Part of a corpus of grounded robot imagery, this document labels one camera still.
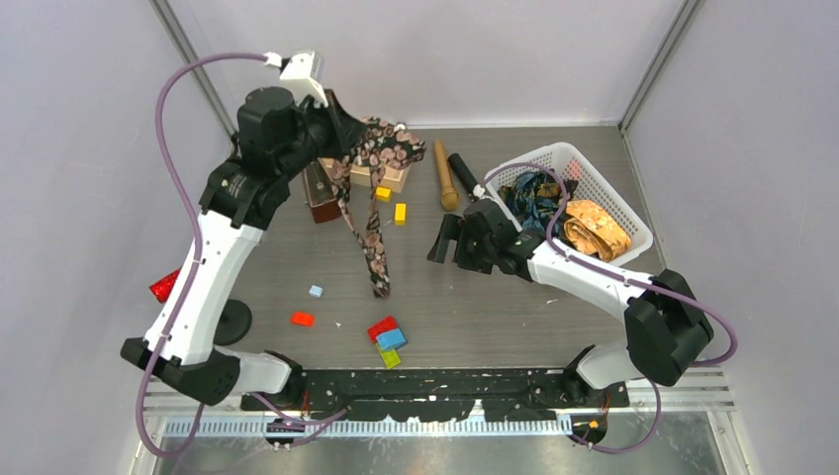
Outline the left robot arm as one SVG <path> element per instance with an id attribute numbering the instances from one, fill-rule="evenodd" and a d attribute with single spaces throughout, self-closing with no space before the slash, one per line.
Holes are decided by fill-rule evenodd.
<path id="1" fill-rule="evenodd" d="M 122 357 L 180 394 L 215 406 L 232 393 L 264 393 L 281 410 L 304 394 L 299 366 L 272 351 L 237 352 L 214 343 L 233 285 L 262 241 L 290 183 L 320 158 L 342 158 L 365 124 L 334 92 L 323 101 L 283 87 L 251 91 L 237 111 L 237 152 L 215 168 L 199 200 L 193 240 L 160 317 L 128 338 Z"/>

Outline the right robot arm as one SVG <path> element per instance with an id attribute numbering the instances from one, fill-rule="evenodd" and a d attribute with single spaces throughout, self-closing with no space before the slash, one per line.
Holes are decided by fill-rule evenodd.
<path id="1" fill-rule="evenodd" d="M 693 292 L 681 274 L 649 275 L 558 251 L 543 231 L 520 229 L 494 200 L 480 199 L 461 216 L 445 214 L 427 260 L 444 262 L 451 244 L 462 269 L 499 269 L 560 289 L 623 324 L 623 338 L 584 348 L 562 370 L 559 385 L 578 406 L 591 405 L 619 382 L 645 378 L 672 387 L 713 339 L 707 317 L 686 302 Z"/>

